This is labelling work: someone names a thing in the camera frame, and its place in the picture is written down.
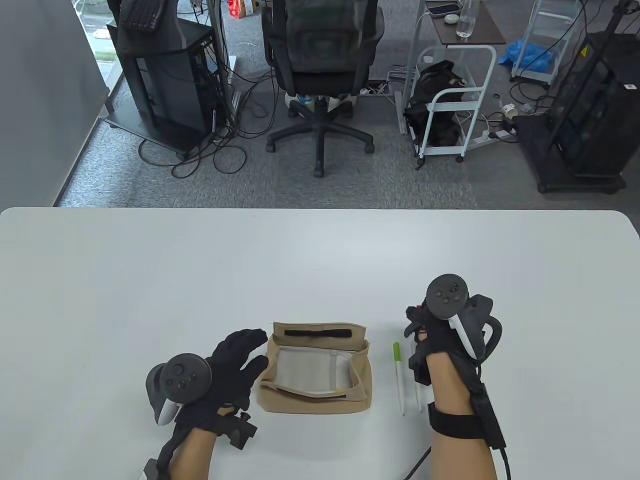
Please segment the water bottle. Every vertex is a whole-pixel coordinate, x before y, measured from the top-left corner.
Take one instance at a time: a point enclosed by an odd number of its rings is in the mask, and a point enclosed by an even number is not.
[[[458,20],[458,26],[456,27],[456,34],[460,38],[469,38],[474,32],[479,10],[480,0],[462,0],[460,20]]]

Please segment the hand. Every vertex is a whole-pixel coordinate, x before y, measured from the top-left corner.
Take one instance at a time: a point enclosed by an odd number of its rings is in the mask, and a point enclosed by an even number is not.
[[[408,307],[406,317],[411,325],[405,330],[405,336],[413,332],[417,343],[415,353],[409,358],[409,368],[413,378],[423,385],[431,384],[431,373],[427,357],[443,351],[463,349],[458,334],[451,330],[449,322],[436,318],[424,305]]]
[[[436,318],[425,306],[408,307],[406,317],[412,324],[420,325],[414,338],[416,343],[422,344],[425,356],[441,351],[464,351],[460,337],[451,329],[449,322]]]
[[[219,416],[249,408],[249,395],[255,380],[269,365],[264,355],[256,356],[241,369],[249,354],[267,341],[264,330],[240,330],[220,342],[205,360],[211,368],[211,386],[204,398],[184,405],[175,422],[216,432]]]

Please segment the white pen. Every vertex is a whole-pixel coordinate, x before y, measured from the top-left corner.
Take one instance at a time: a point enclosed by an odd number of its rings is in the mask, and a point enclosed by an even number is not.
[[[411,355],[413,355],[415,353],[415,340],[413,339],[413,336],[409,337],[409,343]],[[420,413],[422,413],[422,387],[416,381],[413,382],[413,387],[415,389],[415,402],[418,404],[418,407],[420,407]]]
[[[400,354],[400,344],[394,343],[394,360],[396,361],[396,380],[398,385],[398,401],[400,402],[400,411],[404,417],[404,371],[402,365],[402,355]]]

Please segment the gray wall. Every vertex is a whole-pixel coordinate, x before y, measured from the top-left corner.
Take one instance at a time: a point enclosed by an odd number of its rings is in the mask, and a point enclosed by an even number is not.
[[[0,211],[51,206],[107,95],[70,0],[0,1]]]

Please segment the office chair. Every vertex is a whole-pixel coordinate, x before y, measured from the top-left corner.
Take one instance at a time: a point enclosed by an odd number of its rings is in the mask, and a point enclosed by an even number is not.
[[[318,178],[324,176],[327,132],[354,137],[364,142],[365,153],[374,152],[371,135],[333,122],[340,114],[353,116],[352,103],[345,101],[328,111],[327,102],[360,93],[384,31],[378,0],[273,0],[272,7],[263,9],[264,54],[278,85],[291,97],[314,98],[313,111],[291,101],[289,116],[301,115],[304,121],[270,134],[267,152],[275,152],[275,142],[285,137],[315,132]]]

